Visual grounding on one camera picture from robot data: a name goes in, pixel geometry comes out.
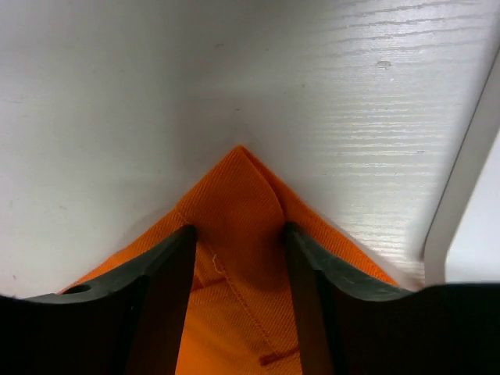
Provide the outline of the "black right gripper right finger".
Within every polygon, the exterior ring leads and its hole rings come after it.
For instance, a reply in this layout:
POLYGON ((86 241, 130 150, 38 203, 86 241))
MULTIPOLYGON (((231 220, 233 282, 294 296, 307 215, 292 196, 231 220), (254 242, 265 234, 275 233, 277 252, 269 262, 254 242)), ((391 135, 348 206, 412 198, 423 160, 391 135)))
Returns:
POLYGON ((499 286, 409 291, 284 228, 287 273, 305 374, 496 374, 499 286))

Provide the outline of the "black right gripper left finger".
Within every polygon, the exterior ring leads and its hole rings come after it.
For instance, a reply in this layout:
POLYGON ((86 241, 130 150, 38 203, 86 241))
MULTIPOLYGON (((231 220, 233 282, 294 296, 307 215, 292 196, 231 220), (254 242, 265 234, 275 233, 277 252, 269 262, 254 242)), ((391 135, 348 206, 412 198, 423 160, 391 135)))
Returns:
POLYGON ((188 225, 60 294, 2 297, 2 373, 174 373, 195 252, 188 225))

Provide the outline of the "orange trousers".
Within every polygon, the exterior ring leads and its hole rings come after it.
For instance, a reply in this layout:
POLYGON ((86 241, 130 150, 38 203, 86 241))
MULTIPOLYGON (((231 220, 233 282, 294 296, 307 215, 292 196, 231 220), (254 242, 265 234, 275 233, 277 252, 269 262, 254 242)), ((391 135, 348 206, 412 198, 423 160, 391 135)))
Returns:
POLYGON ((177 373, 299 374, 295 316, 280 239, 288 221, 361 271, 390 280, 242 147, 234 148, 172 211, 87 278, 112 270, 191 224, 198 243, 177 373))

